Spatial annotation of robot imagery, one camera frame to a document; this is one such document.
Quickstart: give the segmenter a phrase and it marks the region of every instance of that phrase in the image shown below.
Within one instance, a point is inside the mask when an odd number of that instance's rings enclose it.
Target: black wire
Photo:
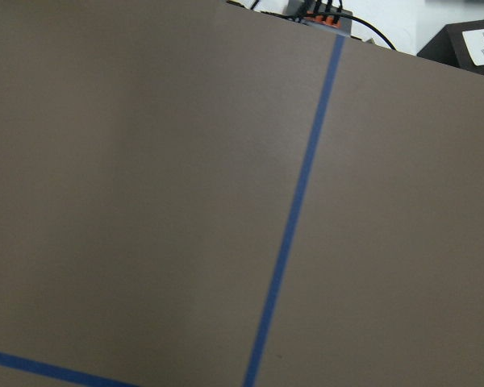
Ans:
[[[370,23],[366,22],[365,20],[358,18],[357,16],[342,14],[340,12],[317,12],[315,14],[308,14],[308,15],[304,15],[304,16],[309,17],[309,18],[314,18],[315,16],[333,16],[333,17],[339,16],[341,18],[354,20],[355,22],[363,24],[366,27],[368,27],[370,30],[375,32],[378,36],[380,36],[382,38],[382,40],[384,42],[386,42],[386,44],[390,47],[391,50],[396,51],[396,47],[390,42],[390,40],[387,39],[387,37],[384,34],[382,34],[380,32],[380,30],[378,30],[373,24],[370,24]],[[291,16],[285,16],[284,15],[282,17],[284,19],[295,19],[295,18],[297,18],[297,16],[295,16],[295,15],[291,15]]]
[[[260,0],[255,0],[254,3],[252,4],[251,8],[249,8],[250,10],[254,10],[255,7],[258,5],[258,3],[260,2]]]

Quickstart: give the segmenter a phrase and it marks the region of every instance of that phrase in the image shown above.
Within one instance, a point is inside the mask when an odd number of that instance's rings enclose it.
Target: blue stripe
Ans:
[[[301,212],[305,191],[307,190],[308,178],[314,162],[315,150],[319,142],[319,136],[326,116],[328,102],[330,100],[330,95],[332,94],[333,83],[336,78],[337,67],[340,62],[343,45],[344,37],[338,35],[333,46],[326,77],[324,78],[323,89],[321,90],[319,104],[317,106],[317,111],[315,112],[310,138],[308,139],[307,150],[303,158],[298,183],[290,207],[289,218],[287,219],[285,231],[283,233],[282,245],[280,246],[280,251],[277,255],[273,277],[271,279],[269,292],[267,293],[267,299],[265,300],[264,310],[258,327],[257,337],[252,348],[251,358],[245,375],[244,387],[253,387],[257,380],[261,357],[264,353],[265,343],[267,342],[267,336],[276,308],[278,294],[282,286],[283,274],[285,273],[287,261],[289,259],[290,247],[292,246],[294,233],[298,224],[299,213]]]
[[[136,387],[135,385],[129,385],[127,383],[122,383],[121,381],[113,381],[104,377],[95,377],[89,373],[72,371],[71,369],[7,355],[1,352],[0,365],[3,367],[18,369],[19,371],[35,373],[44,377],[59,379],[60,381],[69,381],[70,383],[75,383],[77,385],[87,385],[89,387]]]

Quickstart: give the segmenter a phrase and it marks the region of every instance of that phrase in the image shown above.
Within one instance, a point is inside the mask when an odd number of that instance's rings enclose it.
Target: cardboard surface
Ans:
[[[333,38],[176,8],[0,2],[1,352],[241,385]],[[484,385],[480,101],[346,42],[257,385]]]

